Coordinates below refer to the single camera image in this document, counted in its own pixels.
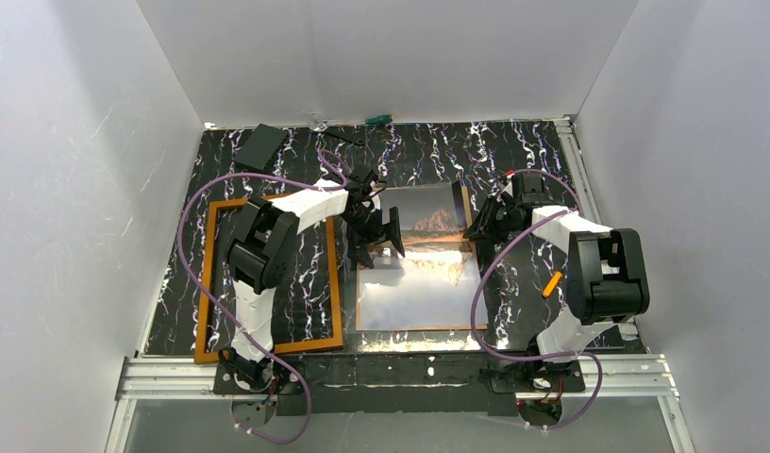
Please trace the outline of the orange screwdriver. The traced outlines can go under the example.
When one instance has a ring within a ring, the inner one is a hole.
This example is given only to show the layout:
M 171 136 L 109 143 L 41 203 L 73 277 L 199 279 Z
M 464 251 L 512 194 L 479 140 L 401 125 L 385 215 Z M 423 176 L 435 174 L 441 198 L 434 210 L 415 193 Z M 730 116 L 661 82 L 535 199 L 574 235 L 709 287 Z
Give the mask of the orange screwdriver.
M 559 287 L 563 273 L 556 271 L 542 289 L 542 298 L 549 298 Z

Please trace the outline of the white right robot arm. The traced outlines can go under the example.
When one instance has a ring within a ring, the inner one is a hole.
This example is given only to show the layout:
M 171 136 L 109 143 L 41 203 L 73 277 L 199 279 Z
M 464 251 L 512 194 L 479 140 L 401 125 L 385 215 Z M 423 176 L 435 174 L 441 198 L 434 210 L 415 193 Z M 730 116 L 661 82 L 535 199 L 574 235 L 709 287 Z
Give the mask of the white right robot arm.
M 474 336 L 481 349 L 502 361 L 568 363 L 581 357 L 602 332 L 647 312 L 650 291 L 639 233 L 603 226 L 583 217 L 581 205 L 556 205 L 544 180 L 562 179 L 538 169 L 514 170 L 500 177 L 462 234 L 471 242 L 499 243 L 499 254 L 486 269 L 472 304 L 497 265 L 528 236 L 552 244 L 567 260 L 566 301 L 557 318 L 537 334 L 524 356 L 510 356 Z

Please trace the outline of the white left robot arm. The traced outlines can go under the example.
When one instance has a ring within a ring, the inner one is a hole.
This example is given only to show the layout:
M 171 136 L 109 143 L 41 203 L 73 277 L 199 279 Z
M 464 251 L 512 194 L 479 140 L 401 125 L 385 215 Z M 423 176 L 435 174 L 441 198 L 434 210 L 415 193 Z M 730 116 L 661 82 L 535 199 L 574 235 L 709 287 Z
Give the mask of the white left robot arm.
M 373 172 L 326 176 L 296 193 L 275 199 L 247 199 L 226 251 L 235 296 L 235 332 L 220 363 L 252 392 L 275 378 L 272 324 L 276 288 L 294 259 L 301 234 L 333 217 L 347 225 L 348 252 L 358 265 L 371 269 L 369 249 L 389 243 L 404 254 L 400 212 L 380 204 L 379 176 Z

